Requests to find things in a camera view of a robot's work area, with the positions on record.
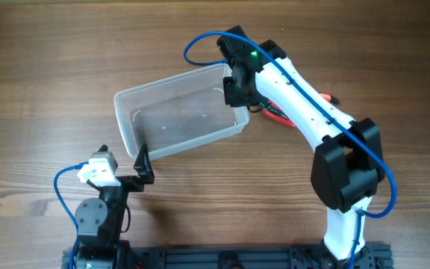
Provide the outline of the clear plastic container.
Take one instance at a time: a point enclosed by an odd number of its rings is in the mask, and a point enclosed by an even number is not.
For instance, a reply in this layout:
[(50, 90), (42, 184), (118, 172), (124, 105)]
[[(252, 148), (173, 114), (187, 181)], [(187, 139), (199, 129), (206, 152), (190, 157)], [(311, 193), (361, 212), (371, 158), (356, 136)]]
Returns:
[(156, 160), (241, 133), (249, 112), (225, 104), (222, 80), (230, 75), (228, 65), (215, 64), (116, 93), (128, 155), (146, 145)]

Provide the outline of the orange black needle-nose pliers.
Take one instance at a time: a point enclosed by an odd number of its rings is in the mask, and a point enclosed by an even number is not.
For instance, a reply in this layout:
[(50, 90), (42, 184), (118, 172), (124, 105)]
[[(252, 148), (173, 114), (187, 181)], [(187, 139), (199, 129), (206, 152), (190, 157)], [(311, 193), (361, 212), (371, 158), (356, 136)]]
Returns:
[(327, 100), (328, 102), (330, 102), (330, 103), (332, 103), (332, 104), (335, 104), (335, 105), (339, 105), (340, 104), (340, 101), (337, 99), (337, 98), (335, 98), (334, 96), (332, 96), (332, 95), (329, 95), (329, 94), (327, 94), (327, 93), (321, 93), (320, 94), (325, 100)]

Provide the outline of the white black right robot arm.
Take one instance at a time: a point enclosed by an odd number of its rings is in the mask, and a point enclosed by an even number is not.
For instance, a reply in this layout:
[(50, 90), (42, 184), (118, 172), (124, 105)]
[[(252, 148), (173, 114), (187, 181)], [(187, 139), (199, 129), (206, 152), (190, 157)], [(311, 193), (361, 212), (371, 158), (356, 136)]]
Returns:
[(304, 135), (314, 151), (311, 185), (327, 208), (322, 240), (325, 265), (349, 268), (361, 257), (367, 207), (378, 184), (392, 175), (382, 159), (378, 126), (334, 107), (296, 70), (272, 40), (251, 41), (237, 25), (216, 42), (231, 68), (223, 79), (225, 103), (252, 113), (275, 107)]

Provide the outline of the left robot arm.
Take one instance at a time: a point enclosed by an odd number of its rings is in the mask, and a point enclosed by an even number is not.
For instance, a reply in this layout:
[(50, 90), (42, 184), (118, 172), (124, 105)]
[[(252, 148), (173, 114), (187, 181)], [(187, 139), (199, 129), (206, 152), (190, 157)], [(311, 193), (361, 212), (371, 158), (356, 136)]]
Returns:
[[(143, 144), (133, 168), (135, 176), (117, 176), (118, 164), (112, 152), (102, 145), (87, 162), (62, 169), (54, 177), (54, 190), (61, 205), (75, 224), (76, 239), (71, 249), (63, 252), (62, 269), (68, 268), (143, 268), (143, 260), (130, 243), (120, 238), (131, 224), (128, 195), (143, 192), (154, 183), (149, 150)], [(81, 182), (99, 192), (96, 198), (81, 202), (71, 213), (57, 187), (59, 177), (76, 170)]]

